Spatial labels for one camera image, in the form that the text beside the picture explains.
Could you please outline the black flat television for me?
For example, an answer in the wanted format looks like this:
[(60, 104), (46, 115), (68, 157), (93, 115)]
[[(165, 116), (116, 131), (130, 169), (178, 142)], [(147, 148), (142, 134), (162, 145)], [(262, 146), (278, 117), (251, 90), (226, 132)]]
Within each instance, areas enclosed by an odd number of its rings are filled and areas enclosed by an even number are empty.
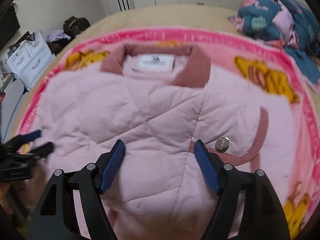
[(18, 29), (20, 29), (20, 24), (16, 15), (16, 4), (12, 3), (4, 14), (4, 17), (1, 19), (0, 48), (4, 47)]

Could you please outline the pink quilted jacket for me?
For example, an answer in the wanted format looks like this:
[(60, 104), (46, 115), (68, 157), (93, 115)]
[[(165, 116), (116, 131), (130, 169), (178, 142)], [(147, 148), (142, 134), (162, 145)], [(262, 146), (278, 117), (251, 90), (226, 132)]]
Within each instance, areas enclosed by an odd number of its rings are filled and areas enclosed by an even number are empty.
[(118, 44), (84, 69), (53, 77), (41, 95), (35, 145), (54, 152), (27, 191), (35, 207), (53, 172), (77, 171), (121, 139), (117, 177), (102, 202), (120, 239), (199, 239), (216, 206), (193, 155), (202, 140), (243, 171), (266, 172), (281, 203), (296, 151), (291, 103), (212, 64), (202, 48)]

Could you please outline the pink cartoon bear blanket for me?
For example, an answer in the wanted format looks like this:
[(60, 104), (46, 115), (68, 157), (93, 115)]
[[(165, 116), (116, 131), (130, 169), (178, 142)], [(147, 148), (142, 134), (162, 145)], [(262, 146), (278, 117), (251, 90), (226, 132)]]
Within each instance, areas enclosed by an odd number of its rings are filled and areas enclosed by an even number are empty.
[[(264, 46), (248, 38), (197, 29), (159, 27), (106, 34), (81, 42), (63, 56), (37, 88), (19, 131), (28, 133), (36, 130), (32, 129), (36, 110), (46, 85), (53, 77), (60, 72), (84, 69), (90, 61), (106, 56), (108, 48), (129, 43), (151, 44), (161, 48), (198, 46), (207, 53), (212, 64), (252, 81), (270, 94), (287, 97), (291, 103), (295, 125), (296, 151), (290, 191), (285, 203), (281, 204), (290, 236), (296, 237), (319, 204), (319, 118), (302, 74), (282, 50)], [(217, 154), (224, 163), (230, 163), (225, 156), (230, 144), (230, 140), (223, 137), (217, 141), (214, 151), (208, 151)], [(27, 188), (30, 181), (25, 184), (23, 196), (27, 207), (35, 210), (28, 203)]]

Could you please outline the blue floral quilt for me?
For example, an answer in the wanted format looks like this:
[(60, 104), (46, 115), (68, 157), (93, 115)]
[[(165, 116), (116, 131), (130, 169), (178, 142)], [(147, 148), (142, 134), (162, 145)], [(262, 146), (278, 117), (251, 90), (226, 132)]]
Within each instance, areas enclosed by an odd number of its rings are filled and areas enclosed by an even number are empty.
[(243, 0), (228, 20), (239, 33), (284, 50), (319, 88), (319, 68), (311, 59), (319, 54), (319, 22), (306, 6), (297, 0)]

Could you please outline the black bag on floor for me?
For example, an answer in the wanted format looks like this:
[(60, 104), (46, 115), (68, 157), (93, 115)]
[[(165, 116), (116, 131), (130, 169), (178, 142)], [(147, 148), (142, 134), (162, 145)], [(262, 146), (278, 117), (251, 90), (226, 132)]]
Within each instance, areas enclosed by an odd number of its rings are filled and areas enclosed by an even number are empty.
[(63, 31), (70, 37), (76, 37), (90, 26), (91, 24), (86, 18), (77, 18), (75, 16), (72, 16), (69, 19), (65, 20), (63, 24)]

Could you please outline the white drawer cabinet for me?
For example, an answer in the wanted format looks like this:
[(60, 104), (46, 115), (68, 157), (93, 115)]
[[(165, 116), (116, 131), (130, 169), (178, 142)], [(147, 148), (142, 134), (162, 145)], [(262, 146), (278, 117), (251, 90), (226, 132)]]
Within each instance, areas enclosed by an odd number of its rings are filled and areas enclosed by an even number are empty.
[(41, 32), (35, 31), (7, 57), (5, 67), (32, 89), (53, 59), (55, 55)]

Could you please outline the lilac clothes pile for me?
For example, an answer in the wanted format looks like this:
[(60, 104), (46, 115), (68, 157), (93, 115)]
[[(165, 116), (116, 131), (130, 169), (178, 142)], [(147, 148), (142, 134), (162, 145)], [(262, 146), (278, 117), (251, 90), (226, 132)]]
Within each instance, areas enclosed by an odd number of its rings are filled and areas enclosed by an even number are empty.
[(63, 30), (55, 30), (46, 37), (46, 42), (55, 42), (61, 39), (70, 40), (71, 37), (65, 34)]

